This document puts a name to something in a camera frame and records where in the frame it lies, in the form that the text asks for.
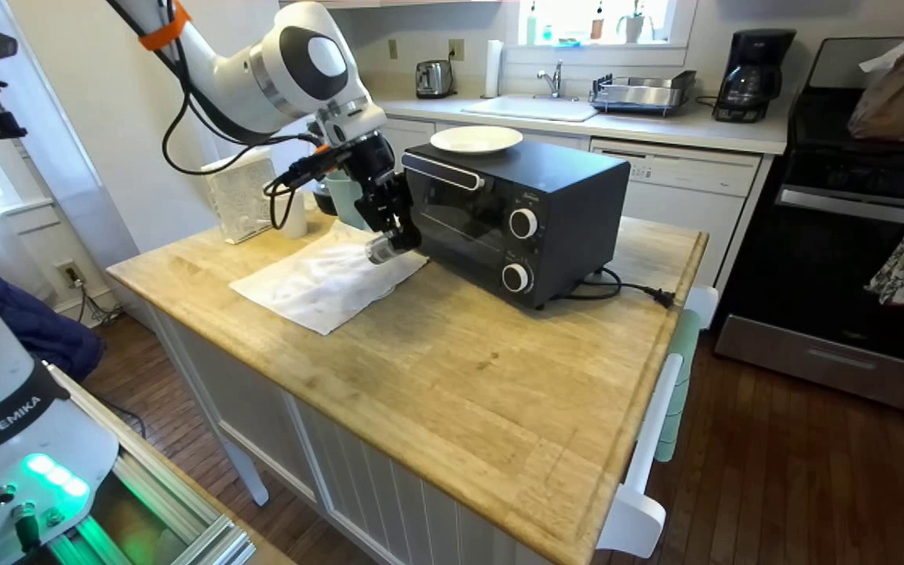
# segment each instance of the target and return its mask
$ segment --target coffee maker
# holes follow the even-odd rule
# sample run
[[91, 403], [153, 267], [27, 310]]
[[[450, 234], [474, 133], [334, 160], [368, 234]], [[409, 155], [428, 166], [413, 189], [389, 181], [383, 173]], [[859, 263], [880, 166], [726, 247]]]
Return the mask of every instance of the coffee maker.
[[712, 103], [720, 124], [759, 124], [782, 87], [782, 64], [794, 29], [743, 29], [730, 38], [722, 90]]

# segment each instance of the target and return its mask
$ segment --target white napkin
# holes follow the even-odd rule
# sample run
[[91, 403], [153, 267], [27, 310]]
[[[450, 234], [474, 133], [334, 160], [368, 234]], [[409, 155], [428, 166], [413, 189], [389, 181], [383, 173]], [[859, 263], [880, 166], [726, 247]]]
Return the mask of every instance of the white napkin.
[[231, 290], [286, 320], [331, 335], [428, 263], [428, 256], [413, 251], [370, 263], [370, 238], [378, 238], [378, 231], [334, 223], [318, 242], [237, 280]]

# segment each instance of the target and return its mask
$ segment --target kitchen appliance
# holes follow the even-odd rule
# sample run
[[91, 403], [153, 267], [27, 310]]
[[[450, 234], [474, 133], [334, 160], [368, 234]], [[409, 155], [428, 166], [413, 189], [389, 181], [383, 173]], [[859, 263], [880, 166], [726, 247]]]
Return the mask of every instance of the kitchen appliance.
[[413, 78], [418, 96], [453, 96], [456, 93], [456, 74], [453, 74], [453, 59], [423, 59], [418, 64], [418, 78]]
[[759, 124], [782, 90], [782, 64], [791, 29], [743, 29], [730, 38], [728, 69], [712, 103], [720, 124]]
[[591, 103], [601, 113], [646, 113], [672, 115], [693, 93], [697, 72], [677, 74], [603, 74], [591, 87]]
[[628, 162], [521, 142], [496, 155], [409, 148], [422, 251], [465, 280], [543, 308], [608, 263]]
[[904, 308], [865, 292], [904, 234], [904, 143], [847, 133], [856, 64], [897, 42], [824, 42], [739, 253], [720, 353], [904, 408]]

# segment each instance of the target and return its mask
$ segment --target oven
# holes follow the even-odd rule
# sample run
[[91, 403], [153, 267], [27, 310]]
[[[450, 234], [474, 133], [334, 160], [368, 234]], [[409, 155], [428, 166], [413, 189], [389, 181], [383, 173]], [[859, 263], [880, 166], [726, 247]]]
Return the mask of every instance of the oven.
[[904, 143], [854, 142], [846, 130], [864, 90], [846, 64], [887, 44], [824, 44], [728, 280], [715, 349], [904, 408], [904, 308], [865, 292], [904, 238]]

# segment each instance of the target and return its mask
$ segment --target white wall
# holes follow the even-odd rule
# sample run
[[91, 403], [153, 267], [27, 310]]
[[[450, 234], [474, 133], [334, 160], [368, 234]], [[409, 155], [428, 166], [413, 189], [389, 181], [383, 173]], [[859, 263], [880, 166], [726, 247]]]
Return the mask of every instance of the white wall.
[[[107, 0], [49, 6], [14, 0], [11, 6], [134, 245], [147, 251], [215, 227], [202, 199], [205, 181], [173, 173], [161, 157], [179, 87]], [[205, 38], [219, 54], [231, 54], [264, 38], [275, 0], [248, 0], [245, 8], [231, 0], [193, 0], [187, 8]], [[193, 124], [181, 127], [173, 151], [187, 166], [219, 157]]]
[[[515, 29], [518, 0], [496, 6], [391, 6], [335, 13], [349, 36], [368, 87], [378, 96], [410, 93], [410, 69], [418, 59], [446, 58], [450, 38], [465, 38], [467, 54], [456, 64], [463, 93], [481, 93], [485, 44]], [[847, 36], [904, 36], [904, 0], [697, 0], [692, 51], [509, 51], [507, 90], [539, 90], [535, 74], [553, 59], [564, 64], [570, 93], [591, 90], [605, 72], [692, 67], [712, 93], [726, 69], [728, 44], [739, 29], [798, 29], [798, 44], [784, 64], [784, 86], [802, 87], [824, 38]], [[389, 59], [385, 42], [400, 42], [400, 59]]]

